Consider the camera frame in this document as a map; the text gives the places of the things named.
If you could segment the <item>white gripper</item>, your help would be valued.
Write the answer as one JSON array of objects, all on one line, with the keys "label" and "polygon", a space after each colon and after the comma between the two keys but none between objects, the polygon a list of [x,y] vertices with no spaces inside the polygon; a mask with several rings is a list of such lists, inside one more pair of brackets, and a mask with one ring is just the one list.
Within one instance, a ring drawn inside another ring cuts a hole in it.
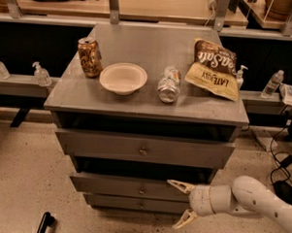
[{"label": "white gripper", "polygon": [[198,216],[210,216],[217,213],[231,214],[236,207],[230,185],[194,185],[191,183],[168,180],[168,184],[183,194],[189,194],[191,209],[183,212],[173,228],[178,230],[188,225]]}]

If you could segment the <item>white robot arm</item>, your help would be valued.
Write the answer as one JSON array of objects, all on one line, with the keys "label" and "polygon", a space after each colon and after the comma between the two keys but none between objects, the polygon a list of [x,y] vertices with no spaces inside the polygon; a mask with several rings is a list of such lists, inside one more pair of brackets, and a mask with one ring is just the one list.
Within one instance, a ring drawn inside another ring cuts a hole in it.
[{"label": "white robot arm", "polygon": [[173,228],[180,229],[197,217],[263,215],[292,233],[292,206],[278,198],[258,180],[241,175],[232,185],[200,185],[168,180],[188,196],[189,208]]}]

